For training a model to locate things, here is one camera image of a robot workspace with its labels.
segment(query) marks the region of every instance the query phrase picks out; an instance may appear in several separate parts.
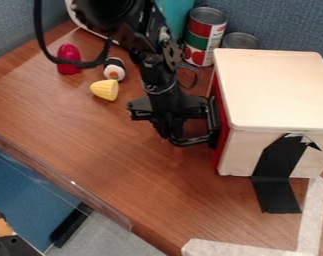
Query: red stripe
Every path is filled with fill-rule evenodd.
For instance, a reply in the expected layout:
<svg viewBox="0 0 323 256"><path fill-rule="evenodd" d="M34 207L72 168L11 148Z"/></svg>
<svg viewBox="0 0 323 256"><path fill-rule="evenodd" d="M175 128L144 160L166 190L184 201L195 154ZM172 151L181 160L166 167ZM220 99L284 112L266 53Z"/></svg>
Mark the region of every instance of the red stripe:
<svg viewBox="0 0 323 256"><path fill-rule="evenodd" d="M212 25L207 25L190 19L188 24L188 30L191 31L193 34L201 37L210 37L211 35Z"/></svg>
<svg viewBox="0 0 323 256"><path fill-rule="evenodd" d="M214 73L214 77L212 80L211 96L212 95L216 95L216 97L217 97L217 104L218 104L218 110L219 110L218 112L219 112L219 117L220 117L220 122L221 122L221 132L220 132L220 136L218 139L217 149L215 151L213 151L213 153L212 153L213 165L214 165L214 168L217 169L219 162L221 160L221 157L223 155L226 141L229 137L230 126L229 126L228 119L226 116L226 110L224 107L222 93L220 90L220 86L219 86L216 72Z"/></svg>

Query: tin can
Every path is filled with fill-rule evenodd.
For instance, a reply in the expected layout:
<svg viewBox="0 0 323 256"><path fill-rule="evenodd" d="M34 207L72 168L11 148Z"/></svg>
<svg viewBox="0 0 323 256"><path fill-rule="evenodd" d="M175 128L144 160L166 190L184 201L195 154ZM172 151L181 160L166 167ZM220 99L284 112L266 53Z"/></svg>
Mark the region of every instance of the tin can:
<svg viewBox="0 0 323 256"><path fill-rule="evenodd" d="M222 48L259 49L260 42L250 34L233 32L224 36Z"/></svg>
<svg viewBox="0 0 323 256"><path fill-rule="evenodd" d="M213 64L213 50L220 46L227 19L221 11L198 7L190 11L185 37L185 60L198 66Z"/></svg>

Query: yellow corn toy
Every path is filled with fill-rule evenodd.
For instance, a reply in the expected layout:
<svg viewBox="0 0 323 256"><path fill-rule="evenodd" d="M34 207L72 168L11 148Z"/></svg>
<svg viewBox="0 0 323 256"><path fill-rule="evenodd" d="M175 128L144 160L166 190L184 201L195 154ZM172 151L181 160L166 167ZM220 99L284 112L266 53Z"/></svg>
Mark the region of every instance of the yellow corn toy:
<svg viewBox="0 0 323 256"><path fill-rule="evenodd" d="M117 80L102 80L91 84L90 90L100 98L114 101L118 96L119 85Z"/></svg>

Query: wooden box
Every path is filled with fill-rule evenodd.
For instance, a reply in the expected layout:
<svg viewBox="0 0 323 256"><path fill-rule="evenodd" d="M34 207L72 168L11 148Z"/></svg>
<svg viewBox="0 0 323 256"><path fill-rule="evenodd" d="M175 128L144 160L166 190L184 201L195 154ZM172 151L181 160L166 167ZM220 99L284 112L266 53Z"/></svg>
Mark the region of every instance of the wooden box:
<svg viewBox="0 0 323 256"><path fill-rule="evenodd" d="M305 136L291 177L323 171L323 58L314 52L216 49L209 90L222 131L214 164L220 175L251 176L263 150L284 136Z"/></svg>

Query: gray cubicle wall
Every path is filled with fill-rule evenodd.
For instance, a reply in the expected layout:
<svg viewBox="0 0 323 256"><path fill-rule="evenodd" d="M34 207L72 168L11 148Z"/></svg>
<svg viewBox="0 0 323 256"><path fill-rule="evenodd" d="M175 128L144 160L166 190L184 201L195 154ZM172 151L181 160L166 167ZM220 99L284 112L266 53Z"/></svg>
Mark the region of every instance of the gray cubicle wall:
<svg viewBox="0 0 323 256"><path fill-rule="evenodd" d="M196 0L196 5L222 10L228 31L253 34L262 48L323 55L323 0Z"/></svg>
<svg viewBox="0 0 323 256"><path fill-rule="evenodd" d="M0 56L34 38L33 0L0 0ZM63 0L43 0L44 24L52 28L67 19Z"/></svg>

